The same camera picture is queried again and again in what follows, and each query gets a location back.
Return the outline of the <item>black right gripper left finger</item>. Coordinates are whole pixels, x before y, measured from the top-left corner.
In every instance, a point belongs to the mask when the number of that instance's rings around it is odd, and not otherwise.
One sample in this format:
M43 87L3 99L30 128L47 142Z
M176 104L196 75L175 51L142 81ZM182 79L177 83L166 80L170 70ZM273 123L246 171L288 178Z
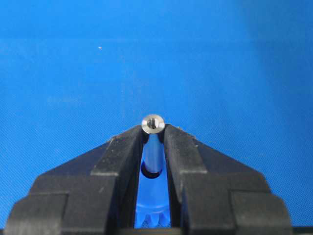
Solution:
M39 175L8 217L6 235L105 235L140 162L140 126Z

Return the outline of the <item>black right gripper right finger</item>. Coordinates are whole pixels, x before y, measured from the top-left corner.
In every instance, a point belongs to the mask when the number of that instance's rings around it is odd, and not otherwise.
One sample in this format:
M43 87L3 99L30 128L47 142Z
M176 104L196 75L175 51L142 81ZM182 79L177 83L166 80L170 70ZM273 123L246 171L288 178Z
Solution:
M291 235L288 210L259 171L167 125L172 225L188 235Z

